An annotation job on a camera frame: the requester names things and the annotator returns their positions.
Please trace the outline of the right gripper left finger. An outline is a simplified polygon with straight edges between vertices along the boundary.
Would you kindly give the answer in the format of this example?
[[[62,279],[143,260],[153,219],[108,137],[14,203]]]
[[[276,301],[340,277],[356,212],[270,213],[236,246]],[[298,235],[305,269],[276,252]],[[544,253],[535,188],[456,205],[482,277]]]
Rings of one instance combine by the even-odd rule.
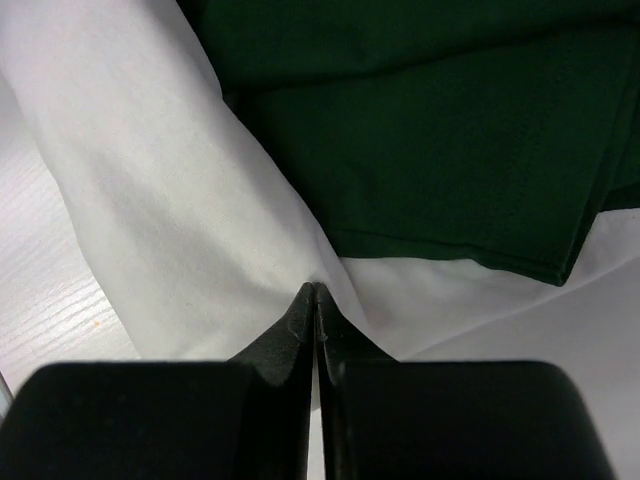
[[[224,362],[57,363],[1,428],[5,479],[302,479],[315,290]]]

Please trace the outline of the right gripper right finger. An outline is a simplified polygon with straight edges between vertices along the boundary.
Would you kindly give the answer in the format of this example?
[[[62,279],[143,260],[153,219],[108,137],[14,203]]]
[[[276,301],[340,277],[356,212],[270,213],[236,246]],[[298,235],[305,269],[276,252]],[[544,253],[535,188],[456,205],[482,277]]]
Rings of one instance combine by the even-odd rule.
[[[330,479],[609,479],[582,396],[539,361],[400,362],[315,285]]]

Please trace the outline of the white and green t-shirt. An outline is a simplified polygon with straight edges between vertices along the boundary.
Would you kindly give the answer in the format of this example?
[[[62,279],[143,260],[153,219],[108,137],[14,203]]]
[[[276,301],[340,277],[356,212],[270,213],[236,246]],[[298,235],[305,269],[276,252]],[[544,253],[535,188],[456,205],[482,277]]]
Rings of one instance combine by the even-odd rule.
[[[410,358],[639,256],[635,1],[5,1],[1,77],[145,358],[310,281]]]

